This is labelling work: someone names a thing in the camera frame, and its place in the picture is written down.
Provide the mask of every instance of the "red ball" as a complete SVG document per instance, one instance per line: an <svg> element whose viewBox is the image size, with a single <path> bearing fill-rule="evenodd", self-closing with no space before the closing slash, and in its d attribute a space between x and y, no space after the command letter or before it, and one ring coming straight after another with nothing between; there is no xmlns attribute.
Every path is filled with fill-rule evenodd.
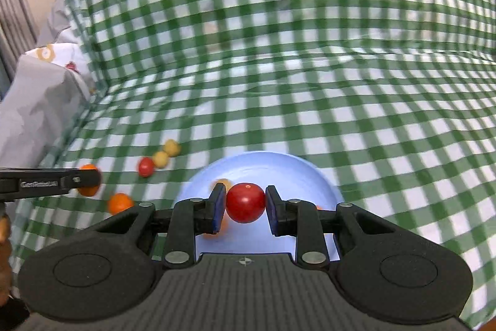
<svg viewBox="0 0 496 331"><path fill-rule="evenodd" d="M238 223L256 221L265 211L265 193L258 185L240 182L226 196L226 211Z"/></svg>
<svg viewBox="0 0 496 331"><path fill-rule="evenodd" d="M150 177L155 171L153 160L149 157L144 157L139 161L138 174L142 177Z"/></svg>

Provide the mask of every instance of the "light blue plate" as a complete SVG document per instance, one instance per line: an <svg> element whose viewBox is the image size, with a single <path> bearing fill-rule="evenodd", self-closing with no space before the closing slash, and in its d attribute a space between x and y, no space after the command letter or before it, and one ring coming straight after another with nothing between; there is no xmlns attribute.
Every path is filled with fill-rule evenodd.
<svg viewBox="0 0 496 331"><path fill-rule="evenodd" d="M205 167L183 187L175 202L208 198L212 183L219 178L227 178L233 185L252 182L264 191L273 185L283 200L303 199L326 210L335 210L343 202L339 190L313 164L296 156L265 151L226 157ZM227 214L224 220L228 221L227 228L218 235L197 236L197 257L201 253L291 253L294 258L296 239L273 236L266 213L247 224L237 223ZM332 235L326 235L325 241L330 259L339 259Z"/></svg>

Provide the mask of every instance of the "green and white gingham cloth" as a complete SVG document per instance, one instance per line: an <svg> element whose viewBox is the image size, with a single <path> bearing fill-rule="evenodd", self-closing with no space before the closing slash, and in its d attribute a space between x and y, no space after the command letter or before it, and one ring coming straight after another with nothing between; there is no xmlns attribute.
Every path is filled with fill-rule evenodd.
<svg viewBox="0 0 496 331"><path fill-rule="evenodd" d="M462 313L496 314L495 0L66 0L98 90L46 166L94 163L93 198L25 200L31 252L106 217L115 192L169 207L249 150L301 156L346 201L460 254ZM136 164L173 138L167 170Z"/></svg>

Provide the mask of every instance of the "round joint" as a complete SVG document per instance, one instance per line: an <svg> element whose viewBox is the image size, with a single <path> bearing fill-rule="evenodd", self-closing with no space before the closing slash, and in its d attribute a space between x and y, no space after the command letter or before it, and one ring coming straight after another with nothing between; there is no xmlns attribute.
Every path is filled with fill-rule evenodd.
<svg viewBox="0 0 496 331"><path fill-rule="evenodd" d="M302 260L307 264L322 264L326 260L326 256L318 251L309 251L302 255Z"/></svg>
<svg viewBox="0 0 496 331"><path fill-rule="evenodd" d="M171 251L165 256L165 261L169 264L184 264L189 260L189 254L184 251Z"/></svg>

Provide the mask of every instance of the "gray curtain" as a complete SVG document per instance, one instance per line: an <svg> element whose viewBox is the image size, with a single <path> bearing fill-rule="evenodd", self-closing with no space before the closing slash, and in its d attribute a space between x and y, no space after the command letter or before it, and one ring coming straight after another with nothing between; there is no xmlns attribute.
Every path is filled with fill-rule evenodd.
<svg viewBox="0 0 496 331"><path fill-rule="evenodd" d="M35 48L36 32L27 0L0 0L0 95L14 78L19 56Z"/></svg>

